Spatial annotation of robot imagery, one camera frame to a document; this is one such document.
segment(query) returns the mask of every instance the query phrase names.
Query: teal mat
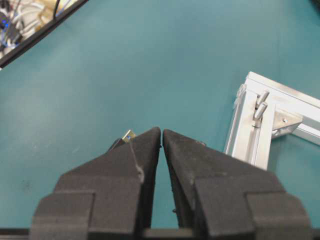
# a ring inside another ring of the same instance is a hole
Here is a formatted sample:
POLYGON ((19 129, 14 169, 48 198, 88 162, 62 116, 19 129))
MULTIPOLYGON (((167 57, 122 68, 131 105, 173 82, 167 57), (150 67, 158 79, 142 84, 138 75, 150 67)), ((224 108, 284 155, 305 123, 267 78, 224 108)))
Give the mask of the teal mat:
MULTIPOLYGON (((29 227, 62 173, 127 129, 224 148, 249 71, 320 99, 320 14, 309 0, 90 0, 0 71, 0 226, 29 227)), ((271 145, 270 169, 320 227, 320 147, 271 145)), ((163 152, 152 226, 176 228, 163 152)))

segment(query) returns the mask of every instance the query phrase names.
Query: blue wire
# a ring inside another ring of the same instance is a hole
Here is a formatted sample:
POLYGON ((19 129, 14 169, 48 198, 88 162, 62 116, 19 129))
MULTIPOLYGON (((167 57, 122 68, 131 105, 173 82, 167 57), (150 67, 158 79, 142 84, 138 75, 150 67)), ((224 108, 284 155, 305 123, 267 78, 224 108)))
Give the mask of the blue wire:
POLYGON ((55 16, 58 17, 58 16, 65 10, 66 6, 67 6, 70 2, 71 2, 71 0, 68 0, 68 1, 64 4, 64 6, 61 8, 61 10, 57 12, 57 14, 56 14, 55 16))
MULTIPOLYGON (((10 27, 10 24, 11 24, 11 20, 9 19, 8 23, 6 23, 4 25, 4 29, 2 30, 2 33, 1 33, 1 43, 2 45, 4 45, 6 48, 9 47, 8 44, 5 42, 5 32, 9 29, 10 27)), ((13 42, 14 46, 10 46, 11 48, 15 48, 16 46, 18 46, 18 44, 15 44, 13 42)))

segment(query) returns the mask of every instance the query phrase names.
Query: black cable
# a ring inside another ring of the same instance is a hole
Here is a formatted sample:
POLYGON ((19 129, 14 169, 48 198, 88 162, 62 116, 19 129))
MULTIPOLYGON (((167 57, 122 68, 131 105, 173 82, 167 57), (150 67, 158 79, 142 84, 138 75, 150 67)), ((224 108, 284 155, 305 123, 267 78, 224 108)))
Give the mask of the black cable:
POLYGON ((55 6, 54 6, 54 11, 53 11, 53 19, 56 19, 56 14, 57 14, 59 3, 60 3, 60 0, 56 0, 55 6))

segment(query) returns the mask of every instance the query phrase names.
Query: black base bar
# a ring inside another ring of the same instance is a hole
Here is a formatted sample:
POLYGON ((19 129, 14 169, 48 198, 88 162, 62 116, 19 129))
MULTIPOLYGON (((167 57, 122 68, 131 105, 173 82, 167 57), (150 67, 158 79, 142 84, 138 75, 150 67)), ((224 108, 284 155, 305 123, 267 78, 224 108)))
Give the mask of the black base bar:
MULTIPOLYGON (((0 229, 0 240, 28 240, 28 228, 0 229)), ((146 228, 139 240, 204 240, 204 236, 196 236, 191 228, 146 228)), ((313 229, 313 240, 320 240, 320 228, 313 229)))

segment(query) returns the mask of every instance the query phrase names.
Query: silver metal bracket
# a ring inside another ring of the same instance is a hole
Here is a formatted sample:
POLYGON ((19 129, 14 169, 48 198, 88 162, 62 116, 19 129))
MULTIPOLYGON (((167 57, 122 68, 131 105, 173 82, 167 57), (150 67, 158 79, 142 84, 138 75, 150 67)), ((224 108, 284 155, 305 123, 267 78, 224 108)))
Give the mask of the silver metal bracket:
POLYGON ((236 95, 224 152, 267 169, 271 140, 287 134, 320 145, 320 100, 249 72, 236 95))

